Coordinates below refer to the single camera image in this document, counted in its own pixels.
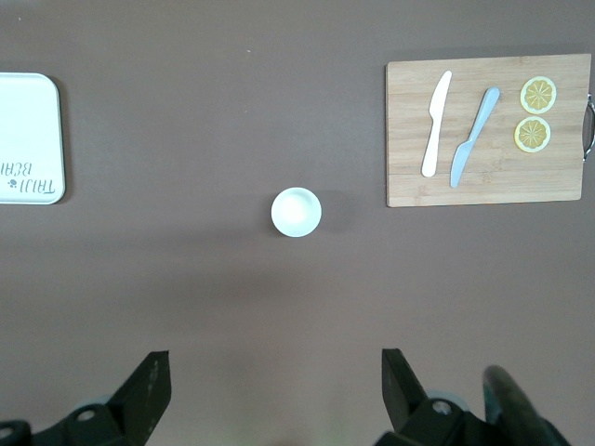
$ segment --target wooden cutting board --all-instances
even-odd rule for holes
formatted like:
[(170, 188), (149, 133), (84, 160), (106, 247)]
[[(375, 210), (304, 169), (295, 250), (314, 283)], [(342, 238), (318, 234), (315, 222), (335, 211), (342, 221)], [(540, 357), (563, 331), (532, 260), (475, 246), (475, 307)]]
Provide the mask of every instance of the wooden cutting board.
[[(590, 54), (515, 58), (391, 62), (387, 67), (387, 202), (389, 207), (578, 200), (583, 175), (583, 120)], [(446, 70), (453, 78), (446, 97), (438, 166), (421, 175), (430, 135), (429, 106)], [(540, 114), (551, 128), (548, 146), (525, 153), (513, 132), (531, 114), (521, 105), (522, 86), (547, 76), (557, 87), (553, 107)], [(450, 169), (467, 140), (485, 90), (500, 89), (456, 189)]]

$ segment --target cutting board handle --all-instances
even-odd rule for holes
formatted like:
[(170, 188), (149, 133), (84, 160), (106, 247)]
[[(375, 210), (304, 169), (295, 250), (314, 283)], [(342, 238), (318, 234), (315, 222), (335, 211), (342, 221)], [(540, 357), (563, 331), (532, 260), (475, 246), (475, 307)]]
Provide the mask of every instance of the cutting board handle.
[(587, 95), (587, 112), (590, 112), (591, 114), (591, 120), (590, 120), (590, 136), (587, 139), (588, 144), (585, 145), (585, 154), (583, 156), (583, 161), (587, 160), (588, 155), (590, 154), (591, 150), (593, 149), (593, 147), (595, 147), (595, 104), (593, 104), (593, 98), (591, 97), (591, 94), (589, 93)]

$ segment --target knife handle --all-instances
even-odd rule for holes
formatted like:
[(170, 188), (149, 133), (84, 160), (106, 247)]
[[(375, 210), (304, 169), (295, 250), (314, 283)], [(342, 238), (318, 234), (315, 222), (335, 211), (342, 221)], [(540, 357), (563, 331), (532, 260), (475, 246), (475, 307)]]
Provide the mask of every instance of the knife handle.
[(436, 173), (436, 164), (438, 163), (438, 138), (440, 137), (440, 121), (433, 121), (430, 130), (430, 139), (424, 155), (424, 161), (421, 165), (421, 175), (424, 177), (433, 177)]
[(475, 118), (475, 123), (473, 124), (473, 128), (471, 128), (471, 132), (469, 133), (469, 141), (475, 141), (480, 135), (483, 125), (485, 125), (487, 118), (489, 118), (490, 113), (492, 113), (494, 106), (498, 102), (498, 98), (500, 98), (500, 90), (497, 86), (488, 88), (485, 91), (482, 105), (480, 105), (480, 109), (477, 112), (477, 117)]

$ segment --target white knife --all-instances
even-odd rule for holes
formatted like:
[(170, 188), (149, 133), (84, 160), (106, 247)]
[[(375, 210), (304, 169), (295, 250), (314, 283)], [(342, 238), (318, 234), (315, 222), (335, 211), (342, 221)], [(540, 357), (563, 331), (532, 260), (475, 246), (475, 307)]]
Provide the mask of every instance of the white knife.
[(444, 103), (446, 102), (446, 93), (453, 77), (453, 72), (444, 72), (440, 82), (436, 85), (434, 94), (430, 102), (431, 131), (428, 147), (424, 155), (424, 161), (421, 165), (421, 175), (424, 177), (433, 177), (436, 173), (436, 164), (438, 163), (438, 139), (440, 138), (440, 126), (443, 122)]

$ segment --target white bowl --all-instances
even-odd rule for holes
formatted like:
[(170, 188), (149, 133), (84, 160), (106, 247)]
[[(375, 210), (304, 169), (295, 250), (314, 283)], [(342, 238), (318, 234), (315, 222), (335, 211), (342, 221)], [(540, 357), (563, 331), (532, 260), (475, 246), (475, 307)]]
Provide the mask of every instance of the white bowl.
[(286, 189), (272, 202), (275, 227), (288, 237), (303, 237), (316, 229), (323, 209), (316, 195), (307, 189)]

